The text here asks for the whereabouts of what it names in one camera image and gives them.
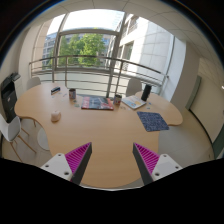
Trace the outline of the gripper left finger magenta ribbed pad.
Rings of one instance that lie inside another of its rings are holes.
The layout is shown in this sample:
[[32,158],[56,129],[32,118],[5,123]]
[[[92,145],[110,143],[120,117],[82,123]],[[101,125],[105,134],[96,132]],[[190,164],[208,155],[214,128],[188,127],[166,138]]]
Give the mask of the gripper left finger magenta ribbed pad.
[[66,154],[56,154],[42,166],[42,169],[79,185],[91,154],[92,143],[89,142]]

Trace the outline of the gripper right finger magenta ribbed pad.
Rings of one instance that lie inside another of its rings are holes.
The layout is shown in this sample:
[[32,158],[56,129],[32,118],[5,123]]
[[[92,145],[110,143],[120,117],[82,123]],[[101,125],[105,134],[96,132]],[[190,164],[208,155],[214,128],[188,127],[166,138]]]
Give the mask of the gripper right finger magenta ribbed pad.
[[182,169],[168,154],[159,155],[137,143],[133,144],[133,155],[145,185]]

